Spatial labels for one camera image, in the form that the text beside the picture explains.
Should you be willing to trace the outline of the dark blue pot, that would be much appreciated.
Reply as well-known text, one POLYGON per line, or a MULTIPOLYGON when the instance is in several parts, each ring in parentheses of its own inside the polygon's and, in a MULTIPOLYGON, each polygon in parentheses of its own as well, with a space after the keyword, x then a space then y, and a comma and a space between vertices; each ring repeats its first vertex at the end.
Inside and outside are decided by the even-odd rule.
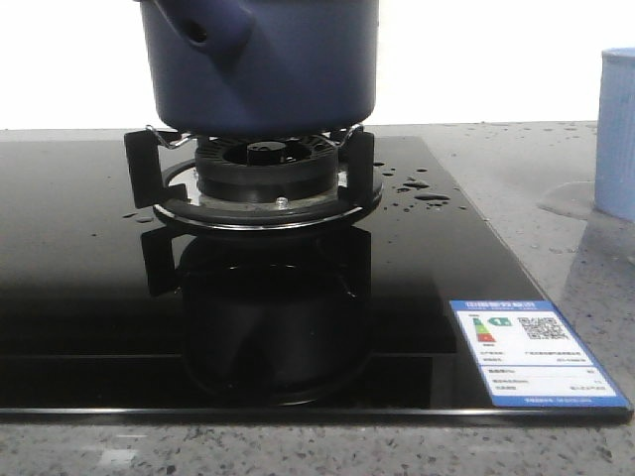
POLYGON ((288 136, 365 120, 376 1, 142 1, 158 116, 210 136, 288 136))

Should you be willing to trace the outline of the black gas burner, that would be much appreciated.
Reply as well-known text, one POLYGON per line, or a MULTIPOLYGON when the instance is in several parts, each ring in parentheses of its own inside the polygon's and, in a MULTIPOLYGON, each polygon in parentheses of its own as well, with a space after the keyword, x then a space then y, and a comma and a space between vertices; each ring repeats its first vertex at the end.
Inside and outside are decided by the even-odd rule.
POLYGON ((200 139, 194 156, 197 187, 230 201, 302 199, 337 183, 338 152, 322 136, 287 139, 200 139))

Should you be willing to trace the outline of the blue energy label sticker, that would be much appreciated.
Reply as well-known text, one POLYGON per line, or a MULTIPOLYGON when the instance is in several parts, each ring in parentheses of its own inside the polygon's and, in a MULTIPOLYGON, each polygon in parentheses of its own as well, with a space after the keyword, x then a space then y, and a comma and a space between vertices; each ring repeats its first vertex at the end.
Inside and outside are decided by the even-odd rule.
POLYGON ((494 406, 631 408, 550 301, 449 304, 494 406))

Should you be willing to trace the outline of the light blue ribbed cup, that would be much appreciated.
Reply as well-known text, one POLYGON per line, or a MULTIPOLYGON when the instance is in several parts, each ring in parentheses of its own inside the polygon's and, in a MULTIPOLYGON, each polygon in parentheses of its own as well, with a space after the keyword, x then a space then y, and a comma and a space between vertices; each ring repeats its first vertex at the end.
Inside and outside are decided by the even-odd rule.
POLYGON ((634 49, 602 52, 596 136, 595 206, 634 219, 634 49))

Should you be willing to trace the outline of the black glass gas stove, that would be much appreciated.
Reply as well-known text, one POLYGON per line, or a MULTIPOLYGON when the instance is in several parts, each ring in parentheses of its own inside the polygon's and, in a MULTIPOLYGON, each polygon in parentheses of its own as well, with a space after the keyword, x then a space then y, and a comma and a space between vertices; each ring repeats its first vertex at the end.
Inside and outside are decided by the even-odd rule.
POLYGON ((610 425, 498 408, 450 308, 548 300, 423 141, 375 144, 377 211, 192 236, 134 210, 119 140, 1 146, 1 417, 610 425))

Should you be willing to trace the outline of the black pot support grate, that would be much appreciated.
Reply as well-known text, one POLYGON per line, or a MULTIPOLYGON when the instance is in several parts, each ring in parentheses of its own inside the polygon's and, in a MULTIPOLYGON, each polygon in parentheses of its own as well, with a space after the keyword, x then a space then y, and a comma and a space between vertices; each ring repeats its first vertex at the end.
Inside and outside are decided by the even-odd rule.
POLYGON ((336 146, 336 185, 307 198, 282 196, 273 202, 254 203, 213 198, 197 187, 197 141, 222 137, 184 136, 153 127, 128 133, 124 144, 135 205, 152 207, 162 221, 192 233, 302 230, 355 222, 371 213, 383 192, 374 167, 374 136, 360 125, 328 136, 305 136, 322 136, 336 146))

